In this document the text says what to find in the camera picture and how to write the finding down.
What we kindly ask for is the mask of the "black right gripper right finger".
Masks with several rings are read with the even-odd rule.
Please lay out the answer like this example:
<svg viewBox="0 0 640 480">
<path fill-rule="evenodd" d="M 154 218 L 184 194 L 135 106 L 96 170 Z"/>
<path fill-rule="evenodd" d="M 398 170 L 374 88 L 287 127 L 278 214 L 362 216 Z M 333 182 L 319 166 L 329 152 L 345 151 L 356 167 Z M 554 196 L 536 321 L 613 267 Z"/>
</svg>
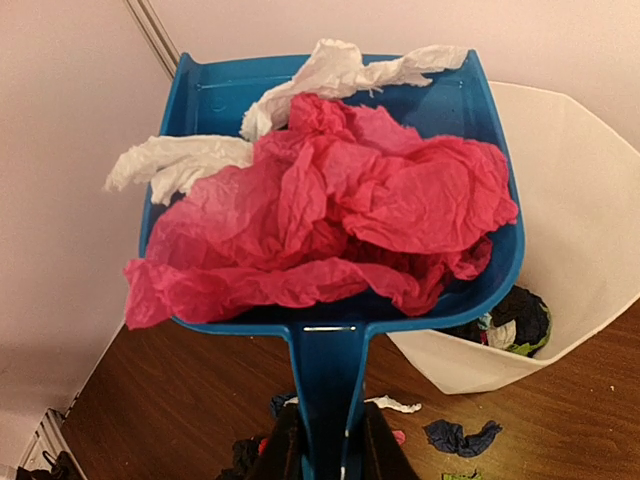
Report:
<svg viewBox="0 0 640 480">
<path fill-rule="evenodd" d="M 365 404 L 363 427 L 362 478 L 364 480 L 420 479 L 376 404 Z"/>
</svg>

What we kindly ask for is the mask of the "large pink paper scrap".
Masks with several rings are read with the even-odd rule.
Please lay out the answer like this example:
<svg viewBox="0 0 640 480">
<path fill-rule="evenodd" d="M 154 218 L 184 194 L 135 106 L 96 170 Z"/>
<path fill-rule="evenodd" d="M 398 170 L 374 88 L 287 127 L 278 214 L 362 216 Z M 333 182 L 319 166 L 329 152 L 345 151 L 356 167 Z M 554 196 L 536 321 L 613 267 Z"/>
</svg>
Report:
<svg viewBox="0 0 640 480">
<path fill-rule="evenodd" d="M 422 315 L 486 269 L 490 234 L 518 214 L 498 147 L 424 139 L 383 108 L 301 94 L 249 167 L 196 181 L 159 217 L 124 270 L 125 321 L 203 324 L 365 290 Z"/>
</svg>

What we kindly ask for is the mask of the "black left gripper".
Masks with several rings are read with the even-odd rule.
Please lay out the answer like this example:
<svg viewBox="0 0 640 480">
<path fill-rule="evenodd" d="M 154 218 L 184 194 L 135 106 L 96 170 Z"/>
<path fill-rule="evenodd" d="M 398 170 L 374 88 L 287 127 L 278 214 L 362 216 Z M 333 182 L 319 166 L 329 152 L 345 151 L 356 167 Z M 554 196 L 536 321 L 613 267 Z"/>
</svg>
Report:
<svg viewBox="0 0 640 480">
<path fill-rule="evenodd" d="M 18 467 L 16 480 L 84 480 L 85 475 L 76 465 L 71 455 L 62 451 L 56 459 L 48 453 L 44 452 L 43 456 L 49 463 L 49 469 L 27 470 Z"/>
</svg>

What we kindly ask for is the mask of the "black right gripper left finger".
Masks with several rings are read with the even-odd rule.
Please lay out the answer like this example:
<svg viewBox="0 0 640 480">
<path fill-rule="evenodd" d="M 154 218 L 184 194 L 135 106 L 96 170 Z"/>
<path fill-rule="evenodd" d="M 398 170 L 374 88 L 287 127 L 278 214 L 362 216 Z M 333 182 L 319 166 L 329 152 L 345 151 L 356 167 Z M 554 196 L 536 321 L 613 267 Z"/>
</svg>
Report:
<svg viewBox="0 0 640 480">
<path fill-rule="evenodd" d="M 295 404 L 289 404 L 280 411 L 266 446 L 248 473 L 248 480 L 302 478 L 300 424 Z"/>
</svg>

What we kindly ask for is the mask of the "blue plastic dustpan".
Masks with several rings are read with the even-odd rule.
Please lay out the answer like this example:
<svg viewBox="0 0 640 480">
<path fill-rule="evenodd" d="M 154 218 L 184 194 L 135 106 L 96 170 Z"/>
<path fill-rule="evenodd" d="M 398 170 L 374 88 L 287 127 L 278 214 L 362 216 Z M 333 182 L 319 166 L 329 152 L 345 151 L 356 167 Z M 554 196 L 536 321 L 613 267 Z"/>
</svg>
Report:
<svg viewBox="0 0 640 480">
<path fill-rule="evenodd" d="M 252 166 L 146 202 L 125 319 L 284 338 L 304 477 L 359 479 L 371 339 L 481 316 L 523 257 L 508 148 L 470 50 L 375 93 L 302 90 Z"/>
</svg>

